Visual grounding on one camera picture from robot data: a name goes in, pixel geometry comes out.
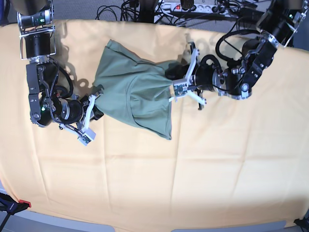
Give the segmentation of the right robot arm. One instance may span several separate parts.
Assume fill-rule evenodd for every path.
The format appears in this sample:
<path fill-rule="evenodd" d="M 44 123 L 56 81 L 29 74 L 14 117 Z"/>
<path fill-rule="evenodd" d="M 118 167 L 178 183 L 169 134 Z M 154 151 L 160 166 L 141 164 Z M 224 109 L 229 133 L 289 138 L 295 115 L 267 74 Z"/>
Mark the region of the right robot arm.
<path fill-rule="evenodd" d="M 13 0 L 17 12 L 20 57 L 26 59 L 30 120 L 40 127 L 52 122 L 74 132 L 104 114 L 95 106 L 99 92 L 73 97 L 73 81 L 52 56 L 56 54 L 54 6 L 51 0 Z"/>

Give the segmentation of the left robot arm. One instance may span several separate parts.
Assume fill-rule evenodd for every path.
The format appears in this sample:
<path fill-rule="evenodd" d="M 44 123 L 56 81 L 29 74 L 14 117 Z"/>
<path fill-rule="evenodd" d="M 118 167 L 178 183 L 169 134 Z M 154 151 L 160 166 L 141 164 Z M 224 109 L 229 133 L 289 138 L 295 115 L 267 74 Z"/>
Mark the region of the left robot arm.
<path fill-rule="evenodd" d="M 235 100 L 251 96 L 252 87 L 269 67 L 280 45 L 286 47 L 299 24 L 306 18 L 309 9 L 307 0 L 273 0 L 267 11 L 256 23 L 255 29 L 230 30 L 215 46 L 215 55 L 198 59 L 199 50 L 190 42 L 190 63 L 184 65 L 173 76 L 172 100 L 190 96 L 205 105 L 204 90 L 216 92 Z M 243 44 L 240 58 L 223 55 L 221 43 L 234 35 L 256 34 Z"/>

